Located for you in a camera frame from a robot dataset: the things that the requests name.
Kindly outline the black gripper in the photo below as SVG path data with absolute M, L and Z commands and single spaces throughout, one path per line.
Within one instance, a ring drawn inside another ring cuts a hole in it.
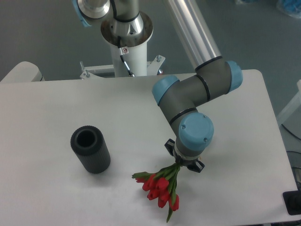
M 200 161 L 200 155 L 190 157 L 182 154 L 175 145 L 174 140 L 168 139 L 164 146 L 170 155 L 174 155 L 176 162 L 181 163 L 183 166 L 187 166 L 188 170 L 201 172 L 204 169 L 205 165 Z

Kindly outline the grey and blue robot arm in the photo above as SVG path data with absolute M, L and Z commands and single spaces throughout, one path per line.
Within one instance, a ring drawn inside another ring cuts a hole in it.
M 152 94 L 175 140 L 165 147 L 177 163 L 194 172 L 204 168 L 200 154 L 210 144 L 214 126 L 197 107 L 237 89 L 243 81 L 241 68 L 225 61 L 193 0 L 166 0 L 164 5 L 195 75 L 179 80 L 174 75 L 156 82 Z M 136 0 L 75 0 L 73 7 L 84 27 L 100 19 L 101 34 L 111 48 L 112 65 L 85 67 L 82 78 L 113 71 L 115 77 L 156 75 L 164 57 L 147 61 L 147 42 L 153 34 L 149 16 Z

